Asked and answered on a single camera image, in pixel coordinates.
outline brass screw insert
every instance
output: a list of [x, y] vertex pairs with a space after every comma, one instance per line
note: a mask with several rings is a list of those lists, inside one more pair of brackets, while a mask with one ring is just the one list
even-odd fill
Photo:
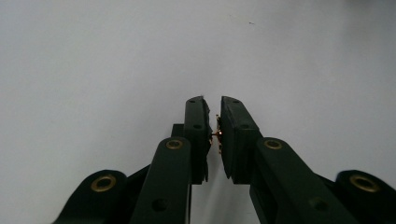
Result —
[[183, 142], [179, 140], [170, 140], [166, 143], [166, 147], [169, 149], [181, 149], [183, 147]]
[[112, 189], [116, 182], [113, 175], [101, 175], [92, 182], [91, 189], [95, 192], [105, 192]]
[[352, 175], [349, 181], [358, 189], [362, 189], [367, 192], [375, 193], [381, 190], [381, 188], [370, 178], [364, 175]]
[[278, 142], [276, 140], [267, 140], [264, 142], [264, 145], [271, 149], [281, 149], [282, 148], [282, 144], [280, 144], [280, 142]]

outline screw hole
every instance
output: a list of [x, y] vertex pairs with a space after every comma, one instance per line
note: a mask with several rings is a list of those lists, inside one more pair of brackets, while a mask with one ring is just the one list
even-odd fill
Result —
[[168, 205], [169, 203], [165, 199], [157, 199], [151, 204], [152, 209], [156, 212], [165, 211], [168, 208]]
[[169, 149], [180, 149], [183, 147], [183, 143], [179, 140], [170, 140], [166, 143], [166, 147]]
[[281, 149], [282, 148], [282, 145], [276, 140], [267, 140], [264, 142], [264, 145], [271, 149]]
[[113, 175], [102, 175], [91, 183], [91, 189], [95, 192], [105, 192], [116, 185], [116, 177]]
[[329, 205], [319, 197], [309, 200], [309, 204], [319, 212], [327, 211], [329, 208]]
[[375, 193], [380, 190], [380, 187], [370, 178], [363, 175], [352, 175], [349, 181], [358, 189], [367, 192]]

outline white background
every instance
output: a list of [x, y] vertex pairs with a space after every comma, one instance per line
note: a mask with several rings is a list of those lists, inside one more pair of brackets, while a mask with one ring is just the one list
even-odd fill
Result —
[[[151, 162], [185, 101], [241, 100], [330, 179], [396, 188], [393, 0], [2, 1], [0, 223], [51, 223], [99, 170]], [[217, 150], [191, 223], [259, 223]]]

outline white surface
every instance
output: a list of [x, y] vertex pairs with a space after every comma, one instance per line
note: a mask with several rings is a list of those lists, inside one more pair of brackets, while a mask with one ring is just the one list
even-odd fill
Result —
[[[396, 188], [393, 0], [3, 1], [0, 223], [51, 223], [88, 175], [130, 175], [203, 94], [244, 102], [320, 175]], [[208, 156], [191, 223], [259, 223]]]

